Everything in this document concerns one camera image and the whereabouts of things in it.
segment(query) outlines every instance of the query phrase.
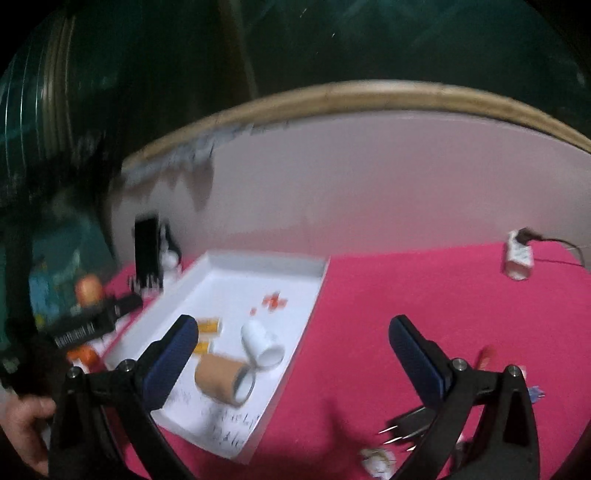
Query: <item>plug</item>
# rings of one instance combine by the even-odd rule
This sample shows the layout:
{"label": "plug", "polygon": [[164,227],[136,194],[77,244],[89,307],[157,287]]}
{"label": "plug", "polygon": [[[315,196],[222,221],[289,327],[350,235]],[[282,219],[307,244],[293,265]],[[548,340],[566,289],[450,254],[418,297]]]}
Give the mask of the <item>plug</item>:
{"label": "plug", "polygon": [[525,280],[534,268],[534,254],[527,244],[538,240],[537,234],[527,228],[513,230],[505,244],[505,274],[513,280]]}

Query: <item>blue object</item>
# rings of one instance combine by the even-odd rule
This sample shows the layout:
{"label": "blue object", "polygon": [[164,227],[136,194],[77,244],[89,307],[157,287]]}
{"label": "blue object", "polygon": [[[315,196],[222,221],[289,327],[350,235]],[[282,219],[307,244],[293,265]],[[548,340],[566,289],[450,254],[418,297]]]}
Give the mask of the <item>blue object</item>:
{"label": "blue object", "polygon": [[444,378],[399,317],[390,322],[388,336],[394,353],[423,405],[437,410],[446,392]]}
{"label": "blue object", "polygon": [[539,386],[535,385],[527,389],[527,393],[530,394],[530,400],[532,403],[536,403],[539,399],[546,396],[543,390]]}
{"label": "blue object", "polygon": [[138,360],[140,363],[146,358],[150,362],[152,356],[156,356],[143,375],[141,387],[144,407],[148,411],[163,407],[198,340],[195,319],[189,315],[181,315],[162,340],[150,345]]}

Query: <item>orange small object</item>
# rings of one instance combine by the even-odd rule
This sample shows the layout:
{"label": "orange small object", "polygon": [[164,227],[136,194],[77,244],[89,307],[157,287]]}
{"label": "orange small object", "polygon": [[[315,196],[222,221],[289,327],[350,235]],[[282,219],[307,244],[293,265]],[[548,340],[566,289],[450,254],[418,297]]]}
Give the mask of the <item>orange small object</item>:
{"label": "orange small object", "polygon": [[262,305],[269,308],[269,312],[274,312],[277,309],[282,309],[287,305],[287,299],[279,298],[279,293],[276,291],[273,295],[266,295],[262,299]]}
{"label": "orange small object", "polygon": [[70,350],[67,353],[68,360],[70,362],[74,362],[80,358],[80,349],[77,348],[76,350]]}
{"label": "orange small object", "polygon": [[220,333],[222,323],[218,317],[202,318],[197,319],[197,328],[200,335],[202,333]]}
{"label": "orange small object", "polygon": [[478,354],[478,360],[476,360],[476,370],[486,370],[486,367],[495,356],[495,348],[492,345],[487,345]]}
{"label": "orange small object", "polygon": [[212,344],[210,342],[199,342],[195,346],[193,353],[195,353],[196,355],[203,355],[204,353],[209,353],[211,348],[212,348]]}
{"label": "orange small object", "polygon": [[89,369],[100,362],[99,354],[89,345],[82,345],[75,350],[70,350],[67,356],[70,362],[80,360]]}
{"label": "orange small object", "polygon": [[100,282],[99,277],[92,273],[85,275],[76,282],[75,292],[76,300],[78,300],[81,307],[94,305],[105,298],[103,284]]}

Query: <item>red small object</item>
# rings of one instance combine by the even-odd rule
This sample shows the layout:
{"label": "red small object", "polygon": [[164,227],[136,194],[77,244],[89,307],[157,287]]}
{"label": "red small object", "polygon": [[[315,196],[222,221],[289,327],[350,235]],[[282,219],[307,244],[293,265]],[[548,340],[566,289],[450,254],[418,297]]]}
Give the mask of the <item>red small object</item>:
{"label": "red small object", "polygon": [[262,305],[269,308],[269,312],[274,312],[277,309],[282,309],[287,305],[287,299],[279,298],[279,292],[276,291],[273,295],[266,295],[262,299]]}
{"label": "red small object", "polygon": [[476,360],[476,370],[486,370],[486,367],[495,356],[495,348],[492,345],[487,345],[478,354],[478,360]]}

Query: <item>wooden rim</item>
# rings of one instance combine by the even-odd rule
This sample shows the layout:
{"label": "wooden rim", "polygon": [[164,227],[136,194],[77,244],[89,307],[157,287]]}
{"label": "wooden rim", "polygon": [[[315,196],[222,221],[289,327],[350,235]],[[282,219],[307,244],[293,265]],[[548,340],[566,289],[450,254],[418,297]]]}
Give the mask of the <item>wooden rim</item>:
{"label": "wooden rim", "polygon": [[546,113],[501,95],[427,82],[366,80],[328,83],[278,93],[224,110],[182,127],[124,160],[124,170],[162,155],[200,134],[228,125],[275,122],[385,110],[445,111],[479,115],[529,127],[591,153],[591,140]]}

